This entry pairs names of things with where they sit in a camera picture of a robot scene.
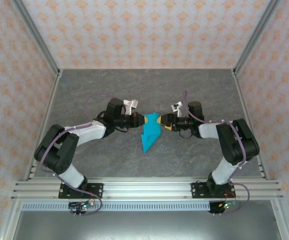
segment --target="gray table surface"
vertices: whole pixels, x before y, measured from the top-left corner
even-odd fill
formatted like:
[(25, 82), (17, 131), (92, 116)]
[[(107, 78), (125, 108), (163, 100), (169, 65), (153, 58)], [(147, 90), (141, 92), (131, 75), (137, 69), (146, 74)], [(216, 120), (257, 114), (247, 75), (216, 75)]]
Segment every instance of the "gray table surface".
[[(202, 103), (206, 120), (244, 118), (236, 85), (229, 69), (90, 69), (64, 70), (52, 104), (47, 129), (53, 124), (76, 126), (89, 121), (84, 106), (96, 92), (124, 100), (138, 100), (141, 114), (171, 113), (171, 104), (188, 90), (188, 102)], [(96, 96), (88, 103), (95, 118), (110, 98)], [(161, 128), (161, 136), (143, 152), (143, 128), (128, 133), (115, 131), (104, 139), (80, 145), (73, 164), (87, 177), (204, 177), (222, 159), (217, 139), (182, 139), (177, 132)], [(256, 159), (238, 176), (259, 176)], [(36, 177), (48, 176), (37, 169)]]

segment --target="patterned wallpaper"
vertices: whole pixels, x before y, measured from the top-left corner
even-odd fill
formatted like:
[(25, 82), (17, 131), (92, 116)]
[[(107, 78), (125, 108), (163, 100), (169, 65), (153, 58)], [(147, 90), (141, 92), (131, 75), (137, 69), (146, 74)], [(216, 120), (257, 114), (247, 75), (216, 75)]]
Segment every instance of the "patterned wallpaper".
[(36, 146), (54, 74), (10, 0), (0, 0), (0, 229)]
[(270, 0), (24, 0), (59, 68), (233, 68)]
[(289, 0), (282, 0), (242, 74), (242, 93), (273, 179), (289, 204)]

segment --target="purple cable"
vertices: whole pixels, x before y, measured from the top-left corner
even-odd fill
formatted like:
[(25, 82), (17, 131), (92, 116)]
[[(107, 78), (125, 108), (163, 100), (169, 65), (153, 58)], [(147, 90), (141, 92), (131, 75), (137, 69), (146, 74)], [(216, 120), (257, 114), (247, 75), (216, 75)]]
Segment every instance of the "purple cable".
[[(188, 95), (188, 91), (187, 91), (187, 90), (184, 90), (184, 91), (183, 91), (182, 102), (183, 102), (183, 105), (186, 106), (185, 109), (186, 109), (186, 111), (188, 112), (188, 114), (189, 114), (191, 117), (193, 117), (195, 120), (197, 120), (197, 121), (199, 121), (199, 122), (201, 122), (201, 123), (203, 123), (203, 124), (210, 124), (211, 122), (205, 121), (205, 120), (202, 120), (202, 119), (199, 119), (199, 118), (197, 118), (196, 116), (194, 116), (194, 115), (189, 111), (189, 109), (188, 109), (188, 102), (187, 102), (187, 95)], [(242, 207), (240, 207), (240, 208), (238, 208), (238, 209), (236, 209), (236, 210), (230, 211), (230, 212), (225, 212), (225, 213), (223, 213), (223, 215), (228, 215), (228, 214), (232, 214), (232, 213), (235, 213), (235, 212), (237, 212), (237, 211), (240, 211), (243, 207), (245, 207), (245, 206), (248, 204), (248, 202), (249, 202), (249, 200), (250, 200), (250, 191), (249, 191), (249, 189), (248, 189), (244, 184), (238, 183), (238, 182), (236, 182), (236, 183), (231, 182), (231, 179), (233, 178), (233, 176), (234, 176), (234, 175), (238, 172), (238, 170), (246, 163), (246, 161), (247, 161), (247, 153), (246, 153), (245, 147), (244, 147), (244, 145), (243, 145), (243, 142), (242, 142), (241, 139), (240, 139), (240, 136), (239, 136), (236, 128), (233, 126), (233, 124), (232, 124), (231, 122), (229, 122), (229, 121), (213, 121), (212, 123), (216, 123), (216, 124), (226, 123), (226, 124), (228, 124), (228, 125), (231, 127), (231, 129), (232, 129), (232, 131), (233, 131), (233, 133), (234, 133), (234, 135), (235, 135), (235, 137), (236, 137), (236, 139), (237, 139), (237, 141), (238, 141), (238, 143), (239, 143), (239, 146), (240, 146), (241, 151), (242, 151), (242, 156), (243, 156), (242, 163), (234, 170), (234, 172), (233, 172), (233, 173), (230, 175), (230, 177), (229, 177), (229, 185), (231, 185), (231, 186), (239, 185), (239, 186), (244, 187), (245, 190), (246, 190), (246, 192), (247, 192), (247, 200), (246, 200), (245, 204), (244, 204)]]
[(103, 201), (101, 200), (100, 197), (98, 197), (96, 194), (93, 194), (91, 192), (88, 192), (88, 191), (84, 191), (84, 190), (80, 190), (76, 187), (73, 187), (71, 186), (69, 183), (65, 182), (59, 175), (55, 174), (53, 171), (49, 171), (49, 170), (45, 170), (43, 168), (43, 163), (50, 151), (50, 149), (55, 145), (56, 141), (61, 138), (64, 134), (66, 134), (67, 132), (70, 132), (70, 131), (73, 131), (73, 130), (80, 130), (80, 129), (85, 129), (85, 128), (88, 128), (88, 127), (91, 127), (92, 126), (92, 117), (91, 115), (88, 113), (87, 111), (87, 104), (88, 104), (88, 101), (90, 98), (94, 97), (94, 96), (97, 96), (97, 95), (102, 95), (102, 96), (108, 96), (108, 97), (111, 97), (111, 98), (116, 98), (115, 96), (112, 96), (111, 94), (108, 94), (108, 93), (105, 93), (105, 92), (96, 92), (96, 93), (93, 93), (91, 94), (85, 101), (85, 105), (84, 105), (84, 111), (85, 111), (85, 114), (89, 117), (90, 119), (90, 124), (87, 124), (87, 125), (84, 125), (84, 126), (77, 126), (77, 127), (72, 127), (72, 128), (68, 128), (66, 130), (64, 130), (63, 132), (61, 132), (58, 136), (56, 136), (53, 141), (50, 143), (50, 145), (47, 147), (46, 151), (44, 152), (41, 160), (40, 160), (40, 169), (45, 172), (45, 173), (53, 173), (61, 182), (63, 182), (65, 185), (67, 185), (69, 188), (77, 191), (77, 192), (80, 192), (80, 193), (84, 193), (84, 194), (88, 194), (90, 195), (91, 197), (94, 197), (96, 199), (99, 200), (100, 202), (100, 206), (98, 209), (94, 210), (94, 211), (89, 211), (89, 212), (86, 212), (85, 214), (83, 215), (80, 215), (80, 216), (88, 216), (88, 215), (91, 215), (91, 214), (94, 214), (96, 212), (98, 212), (102, 207), (103, 207)]

